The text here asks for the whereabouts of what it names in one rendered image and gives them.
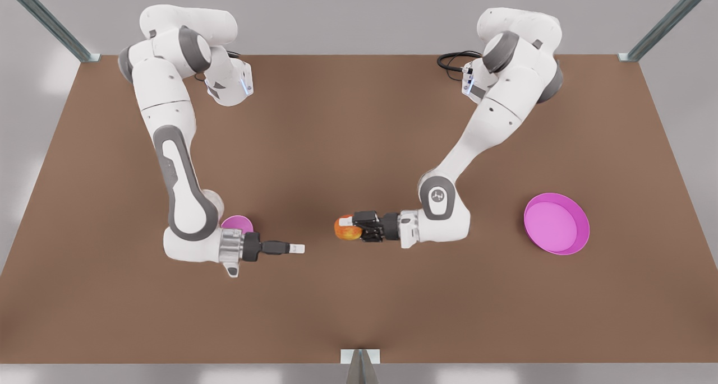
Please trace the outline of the silver frame post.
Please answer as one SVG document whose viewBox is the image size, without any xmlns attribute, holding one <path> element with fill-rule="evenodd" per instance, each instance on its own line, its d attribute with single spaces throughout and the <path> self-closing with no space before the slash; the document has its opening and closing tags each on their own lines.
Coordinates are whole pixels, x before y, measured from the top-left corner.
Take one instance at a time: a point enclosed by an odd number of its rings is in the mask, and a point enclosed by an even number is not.
<svg viewBox="0 0 718 384">
<path fill-rule="evenodd" d="M 653 47 L 664 39 L 674 27 L 684 19 L 703 0 L 679 0 L 664 16 L 636 42 L 629 52 L 618 53 L 619 62 L 637 63 Z"/>
<path fill-rule="evenodd" d="M 81 63 L 99 62 L 101 55 L 90 53 L 77 37 L 39 0 L 16 0 Z"/>
<path fill-rule="evenodd" d="M 346 384 L 380 384 L 374 364 L 380 364 L 380 350 L 341 350 L 340 364 L 348 364 Z"/>
</svg>

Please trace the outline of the red yellow apple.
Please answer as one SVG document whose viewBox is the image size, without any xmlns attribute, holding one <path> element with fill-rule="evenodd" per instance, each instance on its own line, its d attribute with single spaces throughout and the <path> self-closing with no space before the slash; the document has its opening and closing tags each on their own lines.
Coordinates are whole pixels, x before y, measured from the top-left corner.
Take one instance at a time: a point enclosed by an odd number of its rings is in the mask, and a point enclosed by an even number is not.
<svg viewBox="0 0 718 384">
<path fill-rule="evenodd" d="M 339 239 L 347 241 L 360 239 L 362 233 L 362 228 L 354 225 L 352 215 L 343 215 L 334 222 L 334 235 Z"/>
</svg>

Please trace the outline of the pink bowl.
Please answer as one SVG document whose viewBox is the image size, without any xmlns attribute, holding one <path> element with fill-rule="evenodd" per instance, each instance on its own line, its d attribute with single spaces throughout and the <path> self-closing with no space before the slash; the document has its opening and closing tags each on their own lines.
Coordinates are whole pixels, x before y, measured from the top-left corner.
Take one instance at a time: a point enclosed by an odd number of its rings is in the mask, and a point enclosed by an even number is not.
<svg viewBox="0 0 718 384">
<path fill-rule="evenodd" d="M 241 230 L 242 233 L 254 232 L 253 223 L 246 216 L 242 215 L 229 216 L 221 223 L 221 228 Z"/>
</svg>

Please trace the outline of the pink plate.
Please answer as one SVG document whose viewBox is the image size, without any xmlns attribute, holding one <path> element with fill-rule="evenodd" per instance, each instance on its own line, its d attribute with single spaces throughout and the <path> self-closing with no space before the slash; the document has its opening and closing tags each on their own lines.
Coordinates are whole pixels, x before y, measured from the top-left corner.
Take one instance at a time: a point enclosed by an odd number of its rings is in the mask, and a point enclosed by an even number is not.
<svg viewBox="0 0 718 384">
<path fill-rule="evenodd" d="M 588 243 L 590 221 L 572 198 L 548 192 L 531 198 L 523 213 L 524 229 L 539 248 L 555 255 L 572 255 Z"/>
</svg>

